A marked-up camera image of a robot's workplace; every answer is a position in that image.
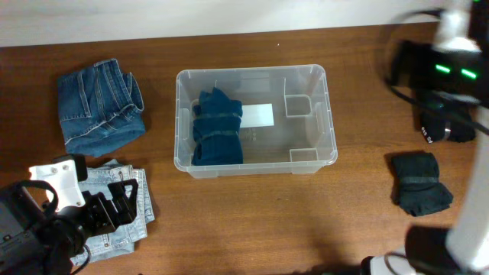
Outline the dark blue jeans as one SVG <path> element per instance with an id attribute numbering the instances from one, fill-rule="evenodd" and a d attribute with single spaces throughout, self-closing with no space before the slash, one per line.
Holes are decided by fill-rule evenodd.
<path id="1" fill-rule="evenodd" d="M 115 58 L 59 77 L 57 91 L 58 118 L 69 154 L 101 157 L 146 133 L 138 82 Z"/>

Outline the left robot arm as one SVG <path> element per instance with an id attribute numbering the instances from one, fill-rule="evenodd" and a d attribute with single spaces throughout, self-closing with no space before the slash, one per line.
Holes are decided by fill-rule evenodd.
<path id="1" fill-rule="evenodd" d="M 112 233 L 137 217 L 136 180 L 108 184 L 103 193 L 82 193 L 86 204 L 57 211 L 59 196 L 41 180 L 1 189 L 1 273 L 77 274 L 90 261 L 88 238 Z"/>

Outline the teal shirt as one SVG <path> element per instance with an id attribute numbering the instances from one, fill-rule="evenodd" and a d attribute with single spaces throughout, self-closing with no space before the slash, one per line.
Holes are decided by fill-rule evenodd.
<path id="1" fill-rule="evenodd" d="M 192 165 L 232 165 L 244 162 L 239 138 L 242 103 L 230 99 L 221 89 L 202 91 L 193 106 Z"/>

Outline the black garment with print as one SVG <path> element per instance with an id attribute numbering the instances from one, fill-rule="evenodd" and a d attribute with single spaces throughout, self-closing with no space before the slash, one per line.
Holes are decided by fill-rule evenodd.
<path id="1" fill-rule="evenodd" d="M 444 102 L 432 92 L 416 90 L 416 99 L 441 111 L 456 113 L 463 118 L 472 121 L 469 108 L 464 103 L 447 101 Z M 475 130 L 456 121 L 451 121 L 426 111 L 419 113 L 420 129 L 428 143 L 439 141 L 452 141 L 465 143 L 473 141 L 476 137 Z"/>

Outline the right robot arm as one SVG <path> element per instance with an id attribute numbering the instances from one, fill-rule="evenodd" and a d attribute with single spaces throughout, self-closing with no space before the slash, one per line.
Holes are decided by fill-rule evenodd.
<path id="1" fill-rule="evenodd" d="M 402 41 L 391 58 L 392 33 L 408 18 L 438 20 L 432 43 Z M 362 274 L 486 274 L 488 272 L 488 3 L 451 1 L 444 8 L 396 16 L 379 33 L 375 54 L 382 83 L 417 108 L 456 121 L 478 133 L 478 151 L 464 205 L 452 228 L 413 226 L 402 248 L 367 257 Z M 443 111 L 400 92 L 432 92 L 444 102 L 478 107 L 475 121 Z"/>

